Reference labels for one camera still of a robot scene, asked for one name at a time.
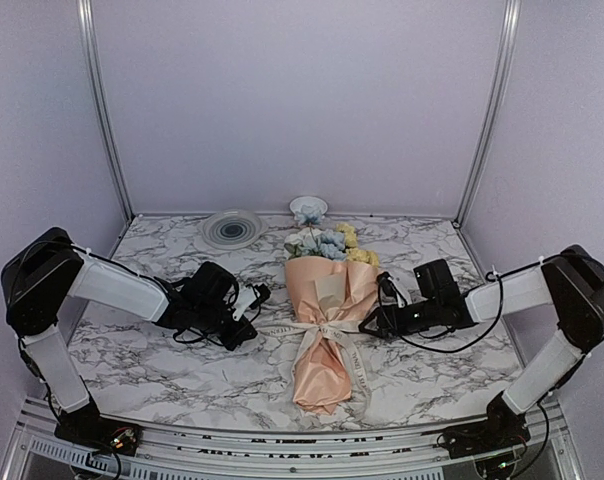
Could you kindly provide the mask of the white ribbon strip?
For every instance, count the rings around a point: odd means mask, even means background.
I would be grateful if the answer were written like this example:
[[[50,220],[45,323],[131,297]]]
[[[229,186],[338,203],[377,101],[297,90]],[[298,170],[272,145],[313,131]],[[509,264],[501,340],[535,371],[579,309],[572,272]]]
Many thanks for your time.
[[[362,407],[368,407],[372,392],[363,358],[352,340],[356,331],[353,321],[274,322],[262,327],[268,336],[301,337],[291,367],[293,400],[300,408],[329,415],[339,403],[351,401],[354,392]]]

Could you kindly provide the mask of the yellow fake flower stem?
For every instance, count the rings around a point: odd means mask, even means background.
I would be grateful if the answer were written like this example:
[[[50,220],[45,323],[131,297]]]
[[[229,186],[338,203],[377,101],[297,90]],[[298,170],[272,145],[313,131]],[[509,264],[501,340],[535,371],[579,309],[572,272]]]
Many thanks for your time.
[[[335,230],[344,235],[345,252],[349,261],[366,263],[374,267],[380,265],[379,257],[374,251],[359,247],[357,232],[354,226],[348,223],[338,223]]]

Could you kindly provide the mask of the peach wrapping paper sheet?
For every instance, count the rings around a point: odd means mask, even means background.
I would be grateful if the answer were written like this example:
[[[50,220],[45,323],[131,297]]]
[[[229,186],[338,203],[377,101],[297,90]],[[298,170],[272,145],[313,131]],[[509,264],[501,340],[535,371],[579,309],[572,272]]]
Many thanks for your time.
[[[377,301],[378,267],[360,261],[308,256],[285,264],[293,327],[303,334],[293,373],[293,402],[319,415],[358,396],[367,407],[371,390],[353,336]]]

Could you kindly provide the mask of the blue fake flower stem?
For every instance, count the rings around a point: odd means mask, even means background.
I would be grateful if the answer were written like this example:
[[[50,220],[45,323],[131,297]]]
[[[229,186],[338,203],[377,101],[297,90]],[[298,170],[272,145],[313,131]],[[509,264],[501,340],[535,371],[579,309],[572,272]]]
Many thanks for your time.
[[[336,230],[320,229],[324,216],[308,207],[295,214],[298,225],[302,227],[300,232],[305,234],[304,254],[300,257],[318,256],[344,261],[347,258],[344,235]]]

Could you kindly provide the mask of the white fake rose stem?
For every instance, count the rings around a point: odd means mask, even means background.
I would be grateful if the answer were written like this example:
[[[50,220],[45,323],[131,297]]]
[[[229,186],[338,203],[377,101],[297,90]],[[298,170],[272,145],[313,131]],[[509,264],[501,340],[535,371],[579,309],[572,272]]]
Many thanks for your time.
[[[289,254],[289,258],[298,258],[304,254],[304,239],[303,232],[289,234],[284,240],[284,249]]]

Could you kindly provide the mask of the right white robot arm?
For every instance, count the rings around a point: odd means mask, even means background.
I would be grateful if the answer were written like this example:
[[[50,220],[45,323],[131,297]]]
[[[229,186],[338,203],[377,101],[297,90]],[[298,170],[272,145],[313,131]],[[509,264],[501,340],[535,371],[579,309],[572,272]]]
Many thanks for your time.
[[[550,392],[566,383],[592,350],[604,341],[604,265],[579,245],[499,273],[462,292],[449,264],[438,259],[414,270],[421,299],[410,302],[387,273],[377,277],[377,307],[360,332],[410,346],[413,336],[435,327],[450,333],[502,319],[552,318],[549,338],[520,375],[486,408],[477,438],[497,448],[516,431],[516,421]]]

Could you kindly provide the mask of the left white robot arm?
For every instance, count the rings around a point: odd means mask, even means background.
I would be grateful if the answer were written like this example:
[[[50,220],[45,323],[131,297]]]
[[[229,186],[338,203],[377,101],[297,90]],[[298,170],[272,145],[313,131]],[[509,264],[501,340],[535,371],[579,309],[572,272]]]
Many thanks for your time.
[[[178,343],[209,341],[228,351],[256,337],[254,319],[271,296],[264,284],[242,285],[222,266],[206,261],[177,281],[136,273],[75,244],[53,227],[2,268],[6,322],[21,355],[46,386],[68,426],[88,445],[107,438],[108,423],[68,352],[59,328],[68,303],[101,305],[172,332]]]

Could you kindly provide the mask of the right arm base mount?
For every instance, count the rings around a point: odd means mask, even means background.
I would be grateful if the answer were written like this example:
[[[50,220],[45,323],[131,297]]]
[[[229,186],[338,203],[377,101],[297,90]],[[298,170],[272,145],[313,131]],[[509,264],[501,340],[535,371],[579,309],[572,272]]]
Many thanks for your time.
[[[486,415],[481,421],[445,428],[437,439],[438,446],[457,459],[525,445],[531,439],[525,414],[516,414],[501,397],[488,404]]]

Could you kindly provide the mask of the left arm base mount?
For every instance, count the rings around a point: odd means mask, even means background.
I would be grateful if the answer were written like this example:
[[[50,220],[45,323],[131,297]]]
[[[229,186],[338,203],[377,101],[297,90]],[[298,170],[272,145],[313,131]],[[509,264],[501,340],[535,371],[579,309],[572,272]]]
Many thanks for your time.
[[[59,439],[118,455],[134,456],[142,428],[135,423],[104,417],[94,402],[73,412],[62,410],[54,432]]]

